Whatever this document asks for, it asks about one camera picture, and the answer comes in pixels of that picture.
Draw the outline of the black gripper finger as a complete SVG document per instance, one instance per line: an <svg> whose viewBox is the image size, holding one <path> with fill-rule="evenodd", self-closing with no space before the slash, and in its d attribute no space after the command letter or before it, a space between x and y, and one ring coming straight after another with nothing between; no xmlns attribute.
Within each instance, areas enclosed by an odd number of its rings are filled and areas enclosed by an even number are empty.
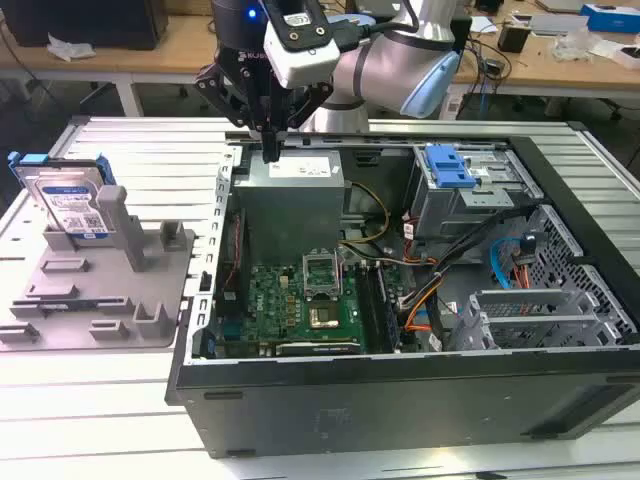
<svg viewBox="0 0 640 480"><path fill-rule="evenodd" d="M269 97L260 90L258 71L241 66L232 80L219 64L204 68L196 77L198 92L234 126L247 127L261 141L265 163L275 162L275 131L269 115Z"/></svg>
<svg viewBox="0 0 640 480"><path fill-rule="evenodd" d="M298 129L333 93L328 82L287 89L275 82L273 90L273 162L280 158L281 148L290 129Z"/></svg>

